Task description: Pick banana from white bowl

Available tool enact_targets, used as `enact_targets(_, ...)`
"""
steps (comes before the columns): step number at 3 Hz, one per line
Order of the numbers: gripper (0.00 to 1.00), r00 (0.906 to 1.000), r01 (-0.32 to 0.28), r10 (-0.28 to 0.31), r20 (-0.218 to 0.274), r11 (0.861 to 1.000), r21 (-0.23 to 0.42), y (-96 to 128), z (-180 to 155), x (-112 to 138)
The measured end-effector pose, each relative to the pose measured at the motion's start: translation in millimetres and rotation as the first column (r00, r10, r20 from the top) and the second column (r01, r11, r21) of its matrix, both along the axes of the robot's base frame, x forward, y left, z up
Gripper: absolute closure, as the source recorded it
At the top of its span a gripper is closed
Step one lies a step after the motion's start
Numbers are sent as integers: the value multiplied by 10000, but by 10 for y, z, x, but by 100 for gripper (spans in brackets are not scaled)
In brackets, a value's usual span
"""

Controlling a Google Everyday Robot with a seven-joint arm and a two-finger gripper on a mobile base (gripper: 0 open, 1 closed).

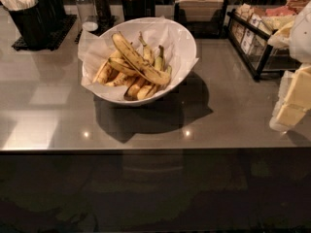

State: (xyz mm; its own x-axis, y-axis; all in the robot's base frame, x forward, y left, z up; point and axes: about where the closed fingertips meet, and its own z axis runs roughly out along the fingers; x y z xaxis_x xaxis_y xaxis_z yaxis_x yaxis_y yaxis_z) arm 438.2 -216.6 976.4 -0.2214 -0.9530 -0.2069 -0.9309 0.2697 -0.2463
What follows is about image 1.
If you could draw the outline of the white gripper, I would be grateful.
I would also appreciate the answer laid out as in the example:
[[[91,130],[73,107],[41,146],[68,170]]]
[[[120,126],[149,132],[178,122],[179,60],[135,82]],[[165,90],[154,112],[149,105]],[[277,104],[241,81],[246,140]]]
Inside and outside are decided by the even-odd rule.
[[[311,63],[311,2],[269,39],[277,49],[288,48],[290,57],[300,63]],[[294,128],[311,110],[311,65],[302,64],[294,72],[286,71],[281,79],[271,129],[286,132]]]

